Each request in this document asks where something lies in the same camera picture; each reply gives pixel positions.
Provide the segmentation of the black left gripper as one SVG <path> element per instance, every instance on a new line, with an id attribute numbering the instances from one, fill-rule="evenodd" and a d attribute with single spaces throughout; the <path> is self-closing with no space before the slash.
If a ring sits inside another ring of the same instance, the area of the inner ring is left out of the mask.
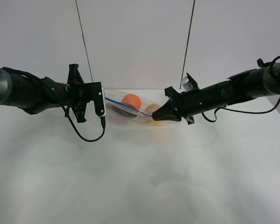
<path id="1" fill-rule="evenodd" d="M 95 87 L 101 85 L 101 82 L 84 83 L 78 67 L 78 64 L 69 65 L 67 84 L 64 86 L 66 92 L 64 105 L 73 106 L 71 109 L 76 117 L 77 123 L 84 123 L 86 122 L 86 105 L 79 104 L 93 101 Z"/>

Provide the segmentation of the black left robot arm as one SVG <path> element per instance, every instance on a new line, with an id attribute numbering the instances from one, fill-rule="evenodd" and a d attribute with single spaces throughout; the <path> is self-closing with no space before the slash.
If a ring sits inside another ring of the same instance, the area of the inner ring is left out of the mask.
<path id="1" fill-rule="evenodd" d="M 102 84 L 85 83 L 78 71 L 78 64 L 69 65 L 66 83 L 55 82 L 49 77 L 38 78 L 21 70 L 0 68 L 0 105 L 20 108 L 30 115 L 64 107 L 65 116 L 72 110 L 77 122 L 84 123 L 86 107 L 91 101 L 96 115 L 104 117 Z"/>

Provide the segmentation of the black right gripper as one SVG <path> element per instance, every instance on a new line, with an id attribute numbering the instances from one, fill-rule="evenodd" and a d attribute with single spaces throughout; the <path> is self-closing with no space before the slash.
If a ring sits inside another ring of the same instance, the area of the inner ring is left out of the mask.
<path id="1" fill-rule="evenodd" d="M 193 116 L 203 112 L 203 94 L 209 88 L 178 93 L 173 87 L 165 89 L 168 101 L 152 113 L 154 121 L 180 122 L 184 118 L 188 125 L 194 124 Z"/>

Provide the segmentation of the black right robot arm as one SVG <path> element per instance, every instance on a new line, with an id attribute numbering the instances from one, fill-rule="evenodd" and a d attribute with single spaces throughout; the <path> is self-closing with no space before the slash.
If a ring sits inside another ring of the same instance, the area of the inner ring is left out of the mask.
<path id="1" fill-rule="evenodd" d="M 193 124 L 193 116 L 260 97 L 280 95 L 280 63 L 236 74 L 227 81 L 200 89 L 187 75 L 182 80 L 184 91 L 165 89 L 168 101 L 152 113 L 154 121 L 181 121 Z"/>

